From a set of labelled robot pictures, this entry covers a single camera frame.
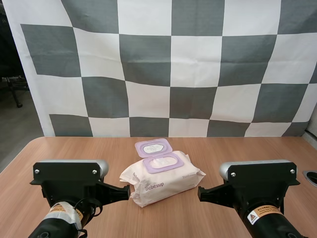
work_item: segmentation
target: orange warning sticker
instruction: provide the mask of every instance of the orange warning sticker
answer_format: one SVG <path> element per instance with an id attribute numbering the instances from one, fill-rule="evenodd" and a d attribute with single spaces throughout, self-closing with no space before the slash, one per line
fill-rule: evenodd
<path id="1" fill-rule="evenodd" d="M 50 213 L 51 213 L 51 212 L 65 212 L 65 213 L 67 213 L 67 211 L 65 210 L 65 208 L 64 208 L 61 204 L 59 204 L 59 203 L 55 204 L 55 205 L 50 209 Z M 83 214 L 82 214 L 78 209 L 76 209 L 76 213 L 78 214 L 80 220 L 83 219 L 84 216 L 83 216 Z"/>
<path id="2" fill-rule="evenodd" d="M 54 207 L 51 208 L 50 212 L 66 212 L 62 205 L 56 204 Z"/>
<path id="3" fill-rule="evenodd" d="M 78 214 L 78 216 L 79 216 L 79 219 L 81 220 L 81 219 L 83 219 L 83 214 L 78 210 L 78 209 L 76 209 L 76 212 L 77 212 L 77 214 Z"/>
<path id="4" fill-rule="evenodd" d="M 250 212 L 248 215 L 248 219 L 250 223 L 253 225 L 258 219 L 271 213 L 278 213 L 282 215 L 282 213 L 280 212 L 280 210 L 278 210 L 278 208 L 271 205 L 265 205 L 265 206 L 258 207 L 254 209 L 252 212 Z"/>

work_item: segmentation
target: black and white checkered cloth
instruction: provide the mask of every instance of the black and white checkered cloth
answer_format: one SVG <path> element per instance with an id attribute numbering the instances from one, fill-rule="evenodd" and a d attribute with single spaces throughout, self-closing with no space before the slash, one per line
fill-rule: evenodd
<path id="1" fill-rule="evenodd" d="M 316 0 L 3 0 L 45 135 L 302 135 Z"/>

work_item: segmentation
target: wet wipes package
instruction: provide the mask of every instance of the wet wipes package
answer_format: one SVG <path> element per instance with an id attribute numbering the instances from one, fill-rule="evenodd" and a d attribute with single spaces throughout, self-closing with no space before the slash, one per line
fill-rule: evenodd
<path id="1" fill-rule="evenodd" d="M 164 140 L 146 141 L 149 142 L 147 145 L 143 144 L 144 142 L 136 144 L 138 150 L 143 145 L 162 143 L 166 153 L 156 153 L 152 157 L 142 159 L 130 165 L 120 175 L 120 181 L 134 185 L 135 191 L 131 193 L 131 197 L 140 207 L 194 188 L 206 175 L 191 163 L 188 155 L 181 151 L 171 152 L 171 146 Z"/>

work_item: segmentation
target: black cable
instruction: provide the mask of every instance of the black cable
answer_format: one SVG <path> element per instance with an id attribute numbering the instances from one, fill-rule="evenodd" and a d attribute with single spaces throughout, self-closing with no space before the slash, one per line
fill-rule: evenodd
<path id="1" fill-rule="evenodd" d="M 85 229 L 80 229 L 78 230 L 79 232 L 83 232 L 84 234 L 81 235 L 79 238 L 87 238 L 88 237 L 88 232 Z"/>
<path id="2" fill-rule="evenodd" d="M 307 132 L 307 134 L 309 134 L 312 138 L 314 138 L 315 140 L 317 140 L 317 136 L 314 135 L 313 133 L 311 133 L 309 130 L 305 130 L 305 132 Z"/>
<path id="3" fill-rule="evenodd" d="M 77 209 L 77 206 L 78 206 L 81 202 L 83 202 L 83 201 L 87 201 L 87 202 L 89 202 L 89 203 L 91 203 L 91 204 L 94 204 L 94 205 L 96 205 L 97 207 L 99 207 L 99 209 L 100 209 L 99 213 L 96 215 L 95 212 L 94 212 L 93 217 L 99 216 L 100 213 L 103 211 L 103 205 L 102 205 L 101 202 L 99 202 L 97 199 L 94 199 L 94 198 L 86 198 L 86 197 L 83 198 L 83 199 L 80 199 L 80 200 L 76 203 L 76 205 L 74 206 L 74 209 L 76 210 L 76 209 Z"/>
<path id="4" fill-rule="evenodd" d="M 85 197 L 85 198 L 83 198 L 83 199 L 80 199 L 80 200 L 76 203 L 76 205 L 73 207 L 73 209 L 76 210 L 77 207 L 78 207 L 78 205 L 79 205 L 80 203 L 82 203 L 83 201 L 87 201 L 88 203 L 94 204 L 96 207 L 99 207 L 99 210 L 100 210 L 99 213 L 96 215 L 96 214 L 95 214 L 96 210 L 94 209 L 94 213 L 92 214 L 92 216 L 90 217 L 90 219 L 87 221 L 87 223 L 88 223 L 88 222 L 90 222 L 90 220 L 91 220 L 93 217 L 97 217 L 97 216 L 100 215 L 100 213 L 103 211 L 103 205 L 102 205 L 102 203 L 99 202 L 97 199 L 94 199 L 94 198 L 86 198 L 86 197 Z M 84 233 L 84 234 L 81 235 L 79 238 L 87 238 L 87 237 L 88 237 L 88 232 L 87 232 L 87 230 L 85 230 L 85 229 L 80 229 L 80 230 L 78 230 L 78 231 Z"/>

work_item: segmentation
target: black chair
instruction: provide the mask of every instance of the black chair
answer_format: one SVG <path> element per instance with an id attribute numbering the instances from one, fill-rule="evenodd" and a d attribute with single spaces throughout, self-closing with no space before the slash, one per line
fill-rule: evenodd
<path id="1" fill-rule="evenodd" d="M 15 47 L 14 39 L 0 2 L 0 79 L 5 78 L 7 87 L 0 88 L 0 92 L 10 91 L 18 108 L 23 105 L 19 102 L 15 91 L 29 91 L 21 61 Z"/>

